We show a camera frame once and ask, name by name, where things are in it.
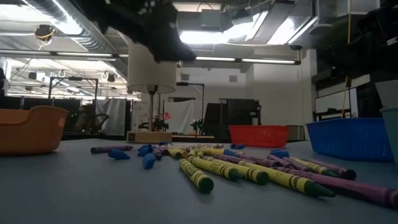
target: blue plastic basket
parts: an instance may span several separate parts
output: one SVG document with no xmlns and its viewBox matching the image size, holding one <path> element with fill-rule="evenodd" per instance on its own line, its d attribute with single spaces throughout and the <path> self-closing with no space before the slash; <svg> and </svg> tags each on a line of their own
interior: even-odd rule
<svg viewBox="0 0 398 224">
<path fill-rule="evenodd" d="M 307 128 L 314 152 L 354 161 L 394 162 L 382 118 L 332 119 Z"/>
</svg>

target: teal bin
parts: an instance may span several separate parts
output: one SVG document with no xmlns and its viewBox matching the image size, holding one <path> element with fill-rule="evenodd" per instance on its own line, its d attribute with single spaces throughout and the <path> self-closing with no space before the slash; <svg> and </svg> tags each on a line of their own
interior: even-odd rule
<svg viewBox="0 0 398 224">
<path fill-rule="evenodd" d="M 383 108 L 380 110 L 390 140 L 391 151 L 395 163 L 398 164 L 398 107 Z"/>
</svg>

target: gray table surface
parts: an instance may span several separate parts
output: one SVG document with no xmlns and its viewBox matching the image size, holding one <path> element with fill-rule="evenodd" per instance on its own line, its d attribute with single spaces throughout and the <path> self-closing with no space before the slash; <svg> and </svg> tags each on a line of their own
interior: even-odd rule
<svg viewBox="0 0 398 224">
<path fill-rule="evenodd" d="M 126 144 L 87 139 L 64 141 L 44 156 L 0 157 L 0 223 L 388 223 L 398 211 L 348 197 L 311 198 L 269 183 L 232 182 L 207 173 L 211 194 L 198 192 L 164 157 L 142 169 L 131 159 L 90 154 L 90 147 Z M 357 171 L 357 181 L 398 189 L 398 166 L 342 161 L 312 152 L 309 142 L 287 145 L 290 155 L 317 158 Z M 265 156 L 268 149 L 247 154 Z"/>
</svg>

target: white lamp shade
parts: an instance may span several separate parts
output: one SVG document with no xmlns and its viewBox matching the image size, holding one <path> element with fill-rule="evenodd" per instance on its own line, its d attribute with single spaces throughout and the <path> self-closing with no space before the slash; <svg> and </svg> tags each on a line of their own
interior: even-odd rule
<svg viewBox="0 0 398 224">
<path fill-rule="evenodd" d="M 148 49 L 128 40 L 129 69 L 127 88 L 148 93 L 148 86 L 157 85 L 156 93 L 172 93 L 176 88 L 177 64 L 175 62 L 156 63 Z"/>
</svg>

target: red plastic basket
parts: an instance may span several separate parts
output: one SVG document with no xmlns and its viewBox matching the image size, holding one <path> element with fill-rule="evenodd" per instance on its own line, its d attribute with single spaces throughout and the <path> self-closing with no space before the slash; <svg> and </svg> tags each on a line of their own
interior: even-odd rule
<svg viewBox="0 0 398 224">
<path fill-rule="evenodd" d="M 259 147 L 282 147 L 286 145 L 289 129 L 285 126 L 230 126 L 233 144 Z"/>
</svg>

